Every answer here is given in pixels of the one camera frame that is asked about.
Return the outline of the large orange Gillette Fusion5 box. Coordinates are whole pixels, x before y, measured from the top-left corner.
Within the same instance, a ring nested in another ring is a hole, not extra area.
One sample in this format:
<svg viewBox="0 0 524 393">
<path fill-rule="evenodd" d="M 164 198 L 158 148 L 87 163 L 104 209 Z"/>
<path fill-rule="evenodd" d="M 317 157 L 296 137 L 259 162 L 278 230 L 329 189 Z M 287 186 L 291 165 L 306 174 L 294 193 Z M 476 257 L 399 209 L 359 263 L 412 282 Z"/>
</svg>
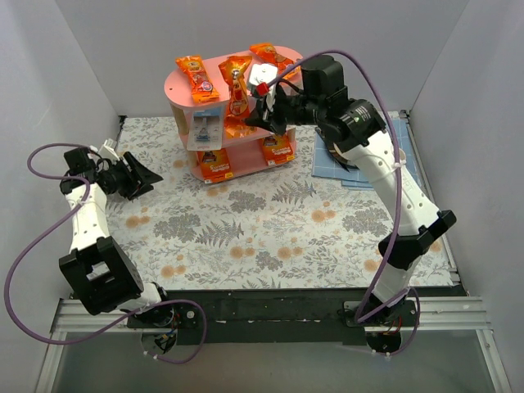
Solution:
<svg viewBox="0 0 524 393">
<path fill-rule="evenodd" d="M 287 135 L 262 138 L 260 149 L 268 166 L 281 165 L 295 159 L 294 148 Z"/>
</svg>

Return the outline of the blue card razor pack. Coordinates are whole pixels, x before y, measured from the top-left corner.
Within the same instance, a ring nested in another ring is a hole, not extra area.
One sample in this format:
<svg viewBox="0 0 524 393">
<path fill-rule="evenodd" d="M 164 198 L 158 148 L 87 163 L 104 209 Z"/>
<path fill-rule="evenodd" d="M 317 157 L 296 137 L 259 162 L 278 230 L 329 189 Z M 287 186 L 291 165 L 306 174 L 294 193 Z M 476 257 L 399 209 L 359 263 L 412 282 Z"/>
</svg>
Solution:
<svg viewBox="0 0 524 393">
<path fill-rule="evenodd" d="M 192 113 L 187 149 L 189 151 L 218 151 L 224 133 L 223 112 L 219 107 Z"/>
</svg>

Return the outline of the orange Bic razor bag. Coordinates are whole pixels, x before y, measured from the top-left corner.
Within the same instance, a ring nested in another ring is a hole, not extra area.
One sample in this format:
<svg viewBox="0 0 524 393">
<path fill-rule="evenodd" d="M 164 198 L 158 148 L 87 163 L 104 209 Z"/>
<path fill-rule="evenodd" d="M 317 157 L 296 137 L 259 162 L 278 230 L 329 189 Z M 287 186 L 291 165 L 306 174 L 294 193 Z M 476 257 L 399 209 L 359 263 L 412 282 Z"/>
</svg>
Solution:
<svg viewBox="0 0 524 393">
<path fill-rule="evenodd" d="M 219 99 L 219 92 L 212 84 L 200 55 L 178 57 L 175 63 L 188 77 L 192 100 L 196 104 L 215 102 Z"/>
<path fill-rule="evenodd" d="M 257 43 L 250 45 L 250 51 L 256 55 L 263 63 L 276 66 L 278 75 L 281 75 L 288 66 L 294 65 L 299 58 L 287 57 L 282 54 L 272 43 Z"/>
<path fill-rule="evenodd" d="M 220 73 L 228 85 L 229 99 L 224 112 L 224 131 L 227 138 L 244 138 L 253 134 L 256 127 L 246 124 L 250 106 L 245 73 L 252 56 L 229 56 L 219 64 Z"/>
</svg>

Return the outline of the small orange Gillette Fusion box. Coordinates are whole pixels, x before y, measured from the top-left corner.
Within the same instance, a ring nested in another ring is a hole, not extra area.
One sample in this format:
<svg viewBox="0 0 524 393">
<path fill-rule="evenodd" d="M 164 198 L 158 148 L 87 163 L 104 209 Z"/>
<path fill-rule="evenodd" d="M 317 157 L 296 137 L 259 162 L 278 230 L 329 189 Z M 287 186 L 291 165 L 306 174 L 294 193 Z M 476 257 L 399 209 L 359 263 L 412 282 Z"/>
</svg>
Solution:
<svg viewBox="0 0 524 393">
<path fill-rule="evenodd" d="M 233 178 L 234 174 L 225 148 L 197 153 L 204 183 L 220 183 Z"/>
</svg>

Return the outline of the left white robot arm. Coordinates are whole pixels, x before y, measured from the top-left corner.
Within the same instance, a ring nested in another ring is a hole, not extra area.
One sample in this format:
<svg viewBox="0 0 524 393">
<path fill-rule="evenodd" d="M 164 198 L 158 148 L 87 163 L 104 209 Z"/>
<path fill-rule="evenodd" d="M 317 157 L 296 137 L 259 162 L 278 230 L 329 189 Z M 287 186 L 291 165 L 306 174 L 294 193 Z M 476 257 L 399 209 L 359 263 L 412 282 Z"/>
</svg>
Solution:
<svg viewBox="0 0 524 393">
<path fill-rule="evenodd" d="M 69 171 L 60 189 L 74 215 L 70 252 L 60 258 L 59 267 L 90 314 L 146 308 L 147 319 L 163 328 L 174 317 L 165 290 L 142 280 L 135 263 L 110 235 L 106 221 L 109 195 L 133 201 L 163 178 L 131 153 L 119 156 L 115 145 L 107 139 L 98 149 L 76 147 L 64 155 Z"/>
</svg>

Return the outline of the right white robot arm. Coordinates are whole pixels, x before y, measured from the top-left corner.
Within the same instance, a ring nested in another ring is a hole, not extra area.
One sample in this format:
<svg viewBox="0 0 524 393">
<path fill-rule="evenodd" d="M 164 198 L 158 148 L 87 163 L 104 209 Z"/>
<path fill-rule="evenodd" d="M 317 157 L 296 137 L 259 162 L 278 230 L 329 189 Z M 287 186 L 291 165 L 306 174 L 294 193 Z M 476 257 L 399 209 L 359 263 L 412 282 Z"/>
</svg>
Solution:
<svg viewBox="0 0 524 393">
<path fill-rule="evenodd" d="M 389 325 L 420 259 L 457 221 L 439 209 L 405 166 L 395 128 L 382 103 L 349 96 L 342 64 L 327 52 L 306 57 L 284 71 L 253 65 L 247 87 L 255 109 L 246 124 L 283 135 L 290 125 L 313 125 L 337 156 L 356 166 L 372 185 L 393 219 L 380 241 L 382 256 L 355 321 Z"/>
</svg>

